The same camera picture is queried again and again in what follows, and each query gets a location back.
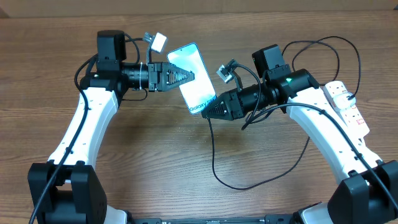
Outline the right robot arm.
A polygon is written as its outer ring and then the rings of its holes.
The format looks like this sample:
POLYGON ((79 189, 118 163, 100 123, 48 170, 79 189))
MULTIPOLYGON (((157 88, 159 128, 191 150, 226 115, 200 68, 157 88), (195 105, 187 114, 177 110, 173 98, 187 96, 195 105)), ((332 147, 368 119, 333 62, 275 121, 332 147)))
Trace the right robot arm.
POLYGON ((341 111, 354 105, 344 90, 328 91, 305 69, 292 71, 277 45, 252 55, 257 83, 238 85, 212 101, 206 119, 247 124, 281 109, 298 123, 329 164, 338 184, 329 201, 266 223, 387 223, 397 218, 397 161, 384 162, 364 143, 341 111))

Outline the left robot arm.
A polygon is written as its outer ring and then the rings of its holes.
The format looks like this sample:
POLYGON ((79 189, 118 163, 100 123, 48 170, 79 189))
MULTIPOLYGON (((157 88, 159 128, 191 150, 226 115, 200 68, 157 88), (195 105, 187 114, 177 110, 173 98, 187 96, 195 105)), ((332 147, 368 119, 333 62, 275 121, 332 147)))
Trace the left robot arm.
POLYGON ((101 30, 97 53, 76 73, 80 97, 71 123, 47 162, 34 163, 28 183, 34 209, 31 223, 133 223, 129 211, 109 205, 95 172, 106 128, 128 90, 164 92, 195 79, 168 62, 126 62, 126 44, 136 44, 121 30, 101 30))

